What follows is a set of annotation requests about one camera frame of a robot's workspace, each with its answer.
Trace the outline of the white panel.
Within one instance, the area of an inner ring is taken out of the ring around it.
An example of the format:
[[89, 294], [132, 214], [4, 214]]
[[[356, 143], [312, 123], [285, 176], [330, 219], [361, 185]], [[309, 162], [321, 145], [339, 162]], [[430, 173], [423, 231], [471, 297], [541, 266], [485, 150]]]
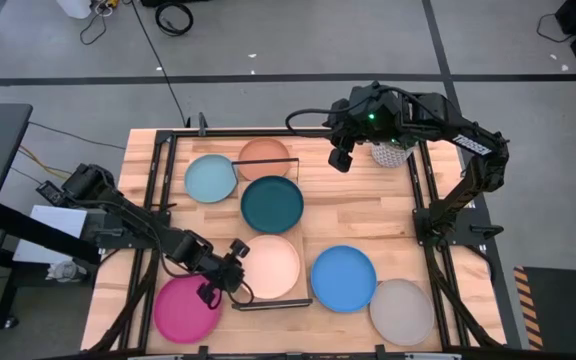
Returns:
[[[84, 210], [34, 205], [30, 217], [71, 236], [79, 237], [84, 228], [87, 212]], [[71, 257], [25, 239], [20, 239], [14, 252], [13, 260], [26, 263], [58, 264], [70, 261]]]

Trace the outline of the potted plant in patterned pot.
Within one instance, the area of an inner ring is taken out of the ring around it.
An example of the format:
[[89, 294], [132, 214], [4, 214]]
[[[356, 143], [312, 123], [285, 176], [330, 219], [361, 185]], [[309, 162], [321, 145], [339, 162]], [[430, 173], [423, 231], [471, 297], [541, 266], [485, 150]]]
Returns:
[[404, 165], [413, 151], [413, 146], [404, 148], [395, 143], [380, 143], [371, 146], [373, 160], [385, 168], [396, 168]]

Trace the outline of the black aluminium rig frame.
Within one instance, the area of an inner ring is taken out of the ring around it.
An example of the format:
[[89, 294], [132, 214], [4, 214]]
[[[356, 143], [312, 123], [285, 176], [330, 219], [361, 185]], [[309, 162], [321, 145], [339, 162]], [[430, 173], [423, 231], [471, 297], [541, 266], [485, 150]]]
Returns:
[[[208, 238], [215, 252], [229, 250], [234, 238], [247, 241], [257, 235], [240, 214], [239, 196], [248, 185], [245, 180], [227, 199], [214, 204], [197, 203], [184, 190], [187, 166], [202, 155], [221, 154], [236, 160], [248, 141], [270, 135], [248, 135], [279, 128], [209, 129], [206, 137], [194, 136], [196, 129], [181, 130], [171, 175], [171, 223], [188, 227]], [[118, 180], [120, 190], [131, 201], [142, 204], [157, 130], [132, 129]], [[340, 173], [328, 165], [331, 146], [325, 139], [278, 136], [291, 157], [299, 158], [287, 176], [295, 180], [305, 199], [304, 214], [287, 238], [300, 252], [302, 271], [293, 290], [282, 297], [310, 297], [308, 307], [241, 312], [233, 309], [224, 296], [222, 316], [214, 331], [193, 344], [175, 344], [164, 338], [150, 320], [145, 351], [147, 355], [181, 355], [180, 360], [197, 355], [200, 346], [208, 347], [215, 359], [222, 354], [313, 353], [331, 359], [351, 353], [369, 353], [375, 358], [377, 345], [387, 353], [439, 352], [437, 326], [421, 344], [398, 346], [384, 340], [374, 329], [369, 311], [333, 312], [314, 298], [310, 269], [317, 256], [335, 245], [358, 248], [372, 261], [379, 281], [407, 279], [430, 297], [431, 290], [422, 248], [417, 244], [412, 210], [413, 185], [408, 166], [379, 167], [369, 146], [357, 146], [350, 172]], [[459, 182], [461, 165], [458, 150], [447, 142], [431, 142], [429, 157], [440, 196]], [[452, 259], [462, 299], [481, 325], [495, 340], [506, 343], [497, 301], [490, 284], [487, 264], [463, 247], [452, 247]], [[95, 344], [122, 308], [132, 270], [135, 251], [123, 250], [101, 267], [81, 347]]]

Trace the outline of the dark teal plate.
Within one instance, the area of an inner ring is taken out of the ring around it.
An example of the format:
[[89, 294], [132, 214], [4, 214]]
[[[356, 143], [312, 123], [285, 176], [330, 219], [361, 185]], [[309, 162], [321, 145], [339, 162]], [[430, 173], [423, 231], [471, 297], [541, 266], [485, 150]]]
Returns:
[[280, 234], [300, 221], [304, 212], [304, 197], [293, 181], [281, 176], [265, 176], [246, 187], [240, 209], [252, 229]]

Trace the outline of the crumpled white bag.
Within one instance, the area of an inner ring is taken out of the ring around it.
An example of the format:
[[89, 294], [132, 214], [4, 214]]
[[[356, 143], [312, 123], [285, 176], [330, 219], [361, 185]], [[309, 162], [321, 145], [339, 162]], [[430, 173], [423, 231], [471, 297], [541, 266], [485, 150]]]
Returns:
[[59, 283], [79, 283], [87, 280], [90, 273], [73, 261], [63, 261], [51, 264], [48, 268], [46, 280], [55, 280]]

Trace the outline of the white container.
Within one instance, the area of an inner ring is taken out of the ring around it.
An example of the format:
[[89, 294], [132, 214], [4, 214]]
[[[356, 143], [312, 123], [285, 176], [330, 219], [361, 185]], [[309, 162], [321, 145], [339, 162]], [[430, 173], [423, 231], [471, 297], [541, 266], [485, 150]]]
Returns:
[[92, 12], [91, 0], [56, 0], [67, 16], [74, 19], [86, 19]]

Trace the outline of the grey plate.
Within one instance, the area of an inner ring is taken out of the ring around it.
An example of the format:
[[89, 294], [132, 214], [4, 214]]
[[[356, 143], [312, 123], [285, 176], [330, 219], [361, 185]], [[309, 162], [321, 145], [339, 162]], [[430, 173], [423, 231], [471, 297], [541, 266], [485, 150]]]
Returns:
[[379, 284], [370, 302], [369, 314], [377, 332], [399, 346], [421, 344], [434, 326], [429, 297], [419, 286], [405, 279]]

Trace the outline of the magenta plate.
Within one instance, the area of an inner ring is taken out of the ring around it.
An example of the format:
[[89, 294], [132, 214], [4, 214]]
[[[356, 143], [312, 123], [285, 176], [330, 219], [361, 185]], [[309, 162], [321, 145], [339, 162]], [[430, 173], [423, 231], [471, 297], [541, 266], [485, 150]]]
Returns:
[[201, 276], [175, 278], [156, 296], [154, 323], [168, 341], [190, 344], [207, 337], [217, 326], [221, 308], [210, 309], [197, 291], [208, 281]]

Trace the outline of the bright blue plate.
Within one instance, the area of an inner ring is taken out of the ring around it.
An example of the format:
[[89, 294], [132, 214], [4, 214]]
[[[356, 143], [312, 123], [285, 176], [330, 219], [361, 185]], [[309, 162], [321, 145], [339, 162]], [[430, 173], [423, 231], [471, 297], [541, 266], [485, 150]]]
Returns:
[[324, 250], [312, 265], [311, 287], [329, 310], [352, 313], [362, 310], [377, 288], [376, 270], [361, 250], [337, 245]]

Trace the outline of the salmon plate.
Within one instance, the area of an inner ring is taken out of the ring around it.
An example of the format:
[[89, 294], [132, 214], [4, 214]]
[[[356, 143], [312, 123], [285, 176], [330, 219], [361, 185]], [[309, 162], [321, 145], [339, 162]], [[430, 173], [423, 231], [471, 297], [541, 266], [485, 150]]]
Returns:
[[275, 175], [283, 176], [290, 168], [289, 162], [272, 162], [272, 159], [289, 157], [287, 147], [274, 138], [255, 138], [249, 141], [239, 152], [239, 161], [269, 160], [269, 163], [241, 164], [237, 168], [247, 180]]

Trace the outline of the black mat with hazard stripes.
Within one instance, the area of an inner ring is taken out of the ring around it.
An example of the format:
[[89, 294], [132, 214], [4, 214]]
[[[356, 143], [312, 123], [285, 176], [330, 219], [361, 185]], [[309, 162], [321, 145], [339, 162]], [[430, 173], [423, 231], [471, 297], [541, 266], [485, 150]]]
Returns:
[[529, 347], [576, 354], [576, 270], [518, 266], [513, 273]]

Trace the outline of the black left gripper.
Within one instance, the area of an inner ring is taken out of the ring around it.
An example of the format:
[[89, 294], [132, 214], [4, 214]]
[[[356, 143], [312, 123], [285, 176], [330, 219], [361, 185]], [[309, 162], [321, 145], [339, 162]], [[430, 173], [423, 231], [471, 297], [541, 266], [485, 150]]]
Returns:
[[211, 310], [216, 310], [221, 304], [221, 290], [235, 293], [242, 285], [244, 279], [242, 262], [233, 253], [224, 256], [210, 255], [206, 265], [206, 278], [217, 288], [212, 289], [209, 283], [202, 283], [197, 289], [197, 294]]

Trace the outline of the light blue plate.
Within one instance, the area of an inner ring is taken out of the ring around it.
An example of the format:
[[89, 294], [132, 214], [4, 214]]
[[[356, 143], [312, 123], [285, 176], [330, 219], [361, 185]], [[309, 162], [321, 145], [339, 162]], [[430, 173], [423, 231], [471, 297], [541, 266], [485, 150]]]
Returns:
[[216, 203], [227, 198], [237, 185], [232, 161], [217, 154], [194, 160], [184, 174], [186, 193], [197, 202]]

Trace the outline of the peach plate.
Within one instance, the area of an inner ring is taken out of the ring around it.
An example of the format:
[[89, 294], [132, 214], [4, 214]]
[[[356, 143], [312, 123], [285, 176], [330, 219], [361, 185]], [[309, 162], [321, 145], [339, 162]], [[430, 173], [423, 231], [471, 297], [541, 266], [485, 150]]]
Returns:
[[261, 235], [247, 242], [243, 259], [244, 281], [260, 299], [275, 299], [287, 294], [296, 284], [300, 260], [294, 246], [276, 235]]

